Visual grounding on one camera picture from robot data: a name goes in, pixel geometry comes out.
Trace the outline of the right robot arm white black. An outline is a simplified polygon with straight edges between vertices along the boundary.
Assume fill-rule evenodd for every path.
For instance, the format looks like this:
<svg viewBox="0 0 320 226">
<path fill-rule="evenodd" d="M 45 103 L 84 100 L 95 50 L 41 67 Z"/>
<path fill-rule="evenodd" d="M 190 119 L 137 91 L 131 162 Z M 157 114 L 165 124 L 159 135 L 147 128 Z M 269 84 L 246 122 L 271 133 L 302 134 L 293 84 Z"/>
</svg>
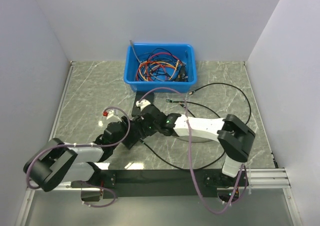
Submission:
<svg viewBox="0 0 320 226">
<path fill-rule="evenodd" d="M 238 171 L 246 163 L 253 146 L 256 134 L 242 120 L 233 114 L 225 118 L 207 119 L 189 117 L 184 114 L 166 115 L 146 100 L 138 101 L 138 116 L 143 136 L 159 132 L 165 136 L 198 138 L 217 141 L 226 153 L 220 173 L 220 181 L 230 186 L 238 179 Z"/>
</svg>

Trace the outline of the black network switch box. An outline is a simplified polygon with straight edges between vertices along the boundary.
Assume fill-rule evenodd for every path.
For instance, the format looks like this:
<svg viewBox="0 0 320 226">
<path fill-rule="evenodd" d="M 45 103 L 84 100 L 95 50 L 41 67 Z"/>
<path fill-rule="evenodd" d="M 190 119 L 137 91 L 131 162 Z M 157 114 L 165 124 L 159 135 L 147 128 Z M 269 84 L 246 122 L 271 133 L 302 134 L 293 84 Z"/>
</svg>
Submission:
<svg viewBox="0 0 320 226">
<path fill-rule="evenodd" d="M 130 150 L 141 138 L 139 129 L 131 126 L 127 137 L 122 141 L 123 145 Z"/>
</svg>

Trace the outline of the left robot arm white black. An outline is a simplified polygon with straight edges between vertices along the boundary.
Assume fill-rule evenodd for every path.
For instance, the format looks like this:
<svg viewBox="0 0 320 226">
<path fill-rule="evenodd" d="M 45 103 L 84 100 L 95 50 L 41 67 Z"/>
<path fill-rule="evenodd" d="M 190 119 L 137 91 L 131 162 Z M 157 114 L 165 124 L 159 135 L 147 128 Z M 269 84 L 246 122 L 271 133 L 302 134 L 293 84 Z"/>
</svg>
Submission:
<svg viewBox="0 0 320 226">
<path fill-rule="evenodd" d="M 101 180 L 96 163 L 110 158 L 119 144 L 131 148 L 139 138 L 136 123 L 126 116 L 112 116 L 104 132 L 89 144 L 52 138 L 24 165 L 27 186 L 49 192 L 62 182 L 83 181 L 95 187 Z"/>
</svg>

